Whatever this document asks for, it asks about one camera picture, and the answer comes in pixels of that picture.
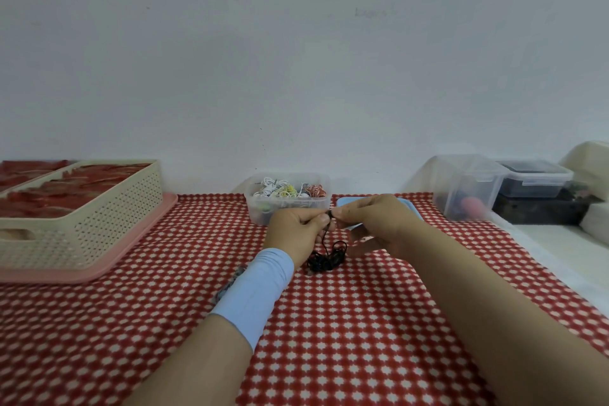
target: light blue sleeve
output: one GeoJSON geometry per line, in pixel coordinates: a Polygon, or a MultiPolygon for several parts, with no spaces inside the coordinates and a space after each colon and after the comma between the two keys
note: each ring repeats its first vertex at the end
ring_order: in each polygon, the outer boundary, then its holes
{"type": "Polygon", "coordinates": [[[294,262],[281,249],[263,249],[210,311],[229,320],[255,350],[275,302],[292,279],[294,262]]]}

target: white wall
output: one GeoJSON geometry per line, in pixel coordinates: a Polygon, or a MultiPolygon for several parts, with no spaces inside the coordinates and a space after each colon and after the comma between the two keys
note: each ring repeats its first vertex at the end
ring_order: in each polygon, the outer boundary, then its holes
{"type": "Polygon", "coordinates": [[[0,157],[157,157],[169,188],[609,139],[609,0],[0,0],[0,157]]]}

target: pink tray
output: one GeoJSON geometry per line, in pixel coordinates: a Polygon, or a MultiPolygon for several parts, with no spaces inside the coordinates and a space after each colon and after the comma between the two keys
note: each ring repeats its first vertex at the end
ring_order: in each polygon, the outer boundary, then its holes
{"type": "Polygon", "coordinates": [[[10,270],[0,268],[0,282],[36,284],[76,284],[99,278],[108,272],[178,201],[173,193],[164,193],[163,202],[150,212],[123,239],[106,252],[95,264],[84,270],[10,270]]]}

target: clear plastic box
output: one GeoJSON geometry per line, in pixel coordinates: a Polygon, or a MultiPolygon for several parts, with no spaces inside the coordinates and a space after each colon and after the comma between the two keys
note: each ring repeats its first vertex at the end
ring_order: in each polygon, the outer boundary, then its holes
{"type": "Polygon", "coordinates": [[[499,160],[509,172],[499,193],[508,198],[555,198],[573,172],[541,159],[499,160]]]}
{"type": "Polygon", "coordinates": [[[250,219],[256,225],[268,225],[270,218],[275,210],[287,207],[309,207],[313,209],[329,209],[332,198],[332,187],[330,177],[320,173],[279,173],[269,172],[260,173],[250,177],[247,181],[245,190],[247,209],[250,219]],[[254,196],[264,185],[262,181],[265,177],[275,180],[287,180],[297,190],[300,190],[302,183],[311,185],[322,185],[327,193],[324,198],[269,198],[267,196],[254,196]]]}
{"type": "Polygon", "coordinates": [[[449,220],[484,219],[507,173],[479,154],[438,156],[432,172],[433,202],[449,220]]]}

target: black cord bundle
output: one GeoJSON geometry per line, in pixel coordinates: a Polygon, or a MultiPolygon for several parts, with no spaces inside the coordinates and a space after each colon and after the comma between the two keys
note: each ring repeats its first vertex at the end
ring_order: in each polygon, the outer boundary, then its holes
{"type": "MultiPolygon", "coordinates": [[[[332,212],[329,211],[328,215],[332,218],[332,212]]],[[[328,252],[328,248],[325,245],[326,233],[328,233],[328,229],[330,228],[330,224],[324,231],[324,236],[322,237],[322,246],[326,249],[326,254],[320,254],[317,251],[311,252],[308,260],[306,261],[307,266],[312,272],[329,272],[335,268],[338,268],[342,262],[345,261],[346,255],[346,242],[345,241],[336,241],[332,245],[332,252],[328,252]]]]}

